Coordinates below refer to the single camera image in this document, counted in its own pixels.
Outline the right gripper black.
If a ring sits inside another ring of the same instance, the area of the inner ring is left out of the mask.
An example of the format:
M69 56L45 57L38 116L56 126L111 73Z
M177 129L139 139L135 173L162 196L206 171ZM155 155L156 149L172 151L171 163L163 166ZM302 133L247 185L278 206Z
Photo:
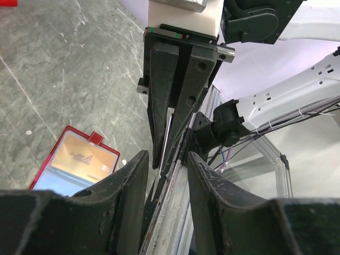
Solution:
M219 45L217 39L166 24L144 30L143 75L138 81L137 92L149 94L148 117L154 169L159 167L162 158L168 106L175 108L161 175L166 174L173 147L188 124L202 92L208 91L222 62L234 60L235 49L225 43Z

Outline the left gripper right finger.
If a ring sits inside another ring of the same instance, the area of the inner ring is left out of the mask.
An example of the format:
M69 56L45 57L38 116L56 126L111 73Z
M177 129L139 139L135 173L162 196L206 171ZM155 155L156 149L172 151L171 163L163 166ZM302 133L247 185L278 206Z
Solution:
M339 254L339 200L264 199L188 154L197 254Z

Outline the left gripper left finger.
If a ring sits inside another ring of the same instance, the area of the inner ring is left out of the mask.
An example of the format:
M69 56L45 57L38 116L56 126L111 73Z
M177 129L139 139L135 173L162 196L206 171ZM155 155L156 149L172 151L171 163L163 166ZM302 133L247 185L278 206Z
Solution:
M1 254L138 254L149 154L72 197L1 191Z

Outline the red card holder wallet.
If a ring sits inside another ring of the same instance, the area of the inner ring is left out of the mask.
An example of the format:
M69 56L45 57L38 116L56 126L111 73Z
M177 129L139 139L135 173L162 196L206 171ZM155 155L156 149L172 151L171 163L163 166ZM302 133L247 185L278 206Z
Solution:
M95 131L88 135L66 126L28 189L71 197L108 177L115 172L120 153L103 140Z

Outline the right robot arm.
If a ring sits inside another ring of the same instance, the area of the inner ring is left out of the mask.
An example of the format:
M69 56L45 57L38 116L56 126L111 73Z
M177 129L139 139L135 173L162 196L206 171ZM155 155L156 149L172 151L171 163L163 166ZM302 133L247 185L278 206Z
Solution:
M231 89L189 139L202 158L321 115L339 102L339 1L149 1L143 71L155 179L214 83Z

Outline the white VIP card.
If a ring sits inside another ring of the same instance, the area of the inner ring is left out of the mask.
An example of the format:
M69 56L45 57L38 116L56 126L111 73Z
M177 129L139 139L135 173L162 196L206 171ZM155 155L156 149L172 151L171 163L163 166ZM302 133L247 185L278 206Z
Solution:
M163 167L163 164L164 164L166 145L167 145L167 140L168 140L168 136L169 136L169 131L170 131L170 128L171 128L171 125L172 125L172 119L173 119L173 113L171 113L171 115L169 117L169 121L167 123L165 138L164 138L163 147L162 147L162 151L161 151L160 164L159 164L159 167L157 168L157 175L155 176L154 188L153 188L153 191L152 191L151 201L155 200L155 195L156 195L158 183L159 183L159 180L160 180L160 175L161 175L161 172L162 172L162 167Z

